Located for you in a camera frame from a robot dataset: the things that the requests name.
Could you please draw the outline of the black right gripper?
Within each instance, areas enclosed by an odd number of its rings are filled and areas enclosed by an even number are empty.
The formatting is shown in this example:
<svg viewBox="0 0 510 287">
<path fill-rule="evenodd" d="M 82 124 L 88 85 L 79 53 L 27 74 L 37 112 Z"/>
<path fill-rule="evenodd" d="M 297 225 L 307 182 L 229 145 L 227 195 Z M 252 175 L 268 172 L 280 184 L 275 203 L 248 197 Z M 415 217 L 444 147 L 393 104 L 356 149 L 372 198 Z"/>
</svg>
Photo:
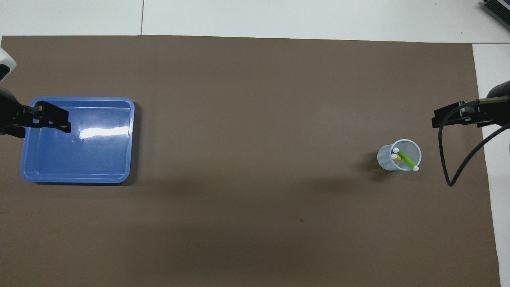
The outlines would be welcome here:
<svg viewBox="0 0 510 287">
<path fill-rule="evenodd" d="M 492 88 L 486 98 L 479 99 L 472 107 L 461 109 L 462 116 L 452 116 L 444 122 L 449 125 L 477 125 L 478 128 L 499 125 L 503 126 L 510 120 L 510 82 L 506 81 Z M 455 102 L 439 109 L 435 109 L 432 118 L 432 128 L 441 127 L 445 116 L 455 108 L 463 105 L 464 102 Z"/>
</svg>

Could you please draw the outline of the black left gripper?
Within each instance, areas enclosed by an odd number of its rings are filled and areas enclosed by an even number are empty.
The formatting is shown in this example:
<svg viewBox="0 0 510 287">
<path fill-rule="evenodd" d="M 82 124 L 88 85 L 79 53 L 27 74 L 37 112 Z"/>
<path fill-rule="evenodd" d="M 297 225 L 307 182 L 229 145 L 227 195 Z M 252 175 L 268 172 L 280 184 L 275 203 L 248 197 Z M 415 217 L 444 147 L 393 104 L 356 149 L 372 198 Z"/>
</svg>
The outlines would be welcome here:
<svg viewBox="0 0 510 287">
<path fill-rule="evenodd" d="M 53 128 L 71 133 L 69 112 L 45 100 L 40 100 L 33 107 L 22 105 L 13 93 L 0 89 L 0 129 L 2 135 L 25 138 L 26 128 Z"/>
</svg>

